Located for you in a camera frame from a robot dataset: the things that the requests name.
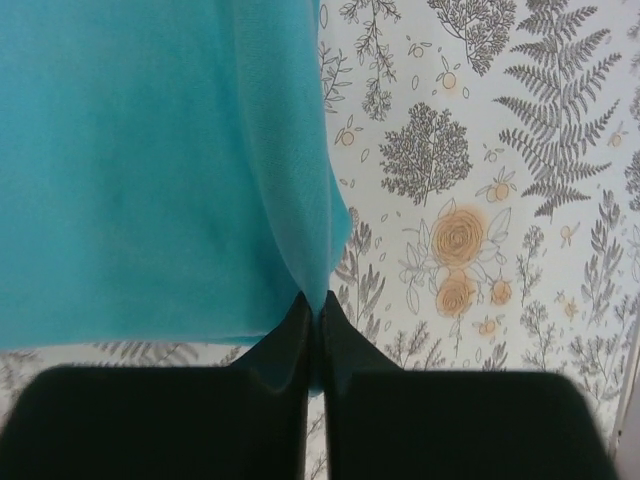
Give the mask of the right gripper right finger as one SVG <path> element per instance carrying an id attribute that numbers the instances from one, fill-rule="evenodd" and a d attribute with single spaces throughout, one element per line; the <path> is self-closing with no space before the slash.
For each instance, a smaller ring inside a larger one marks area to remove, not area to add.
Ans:
<path id="1" fill-rule="evenodd" d="M 405 370 L 329 294 L 320 323 L 332 479 L 613 479 L 564 376 Z"/>

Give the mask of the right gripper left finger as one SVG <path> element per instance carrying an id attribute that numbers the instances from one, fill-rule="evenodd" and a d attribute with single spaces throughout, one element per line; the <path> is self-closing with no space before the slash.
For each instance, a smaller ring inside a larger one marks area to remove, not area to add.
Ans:
<path id="1" fill-rule="evenodd" d="M 23 390 L 1 433 L 5 479 L 300 479 L 312 315 L 226 367 L 59 366 Z"/>

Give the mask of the teal t shirt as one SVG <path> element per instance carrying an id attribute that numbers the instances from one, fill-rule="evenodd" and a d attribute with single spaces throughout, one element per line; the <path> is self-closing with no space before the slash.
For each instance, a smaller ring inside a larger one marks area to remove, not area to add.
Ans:
<path id="1" fill-rule="evenodd" d="M 1 345 L 251 344 L 351 229 L 315 1 L 1 5 Z"/>

